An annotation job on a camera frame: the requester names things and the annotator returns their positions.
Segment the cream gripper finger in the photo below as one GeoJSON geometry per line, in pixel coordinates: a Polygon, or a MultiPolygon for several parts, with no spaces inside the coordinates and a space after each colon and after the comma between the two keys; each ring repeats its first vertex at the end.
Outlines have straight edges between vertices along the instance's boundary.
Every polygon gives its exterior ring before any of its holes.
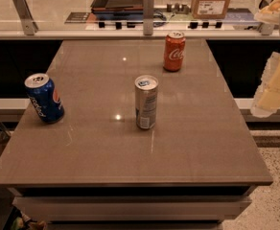
{"type": "Polygon", "coordinates": [[[254,19],[262,23],[278,25],[280,21],[280,0],[273,0],[267,6],[258,10],[254,19]]]}
{"type": "Polygon", "coordinates": [[[250,112],[254,117],[267,118],[280,108],[280,54],[273,52],[264,68],[250,112]]]}

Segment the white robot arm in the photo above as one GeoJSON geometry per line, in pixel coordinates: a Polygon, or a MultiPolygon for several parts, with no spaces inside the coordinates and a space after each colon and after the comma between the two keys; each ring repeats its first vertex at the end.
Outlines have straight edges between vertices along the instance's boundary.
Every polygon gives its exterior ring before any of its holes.
{"type": "MultiPolygon", "coordinates": [[[[254,18],[279,26],[280,0],[273,0],[260,9],[254,18]]],[[[280,108],[280,54],[273,52],[264,68],[261,84],[257,87],[250,112],[254,117],[267,118],[280,108]]]]}

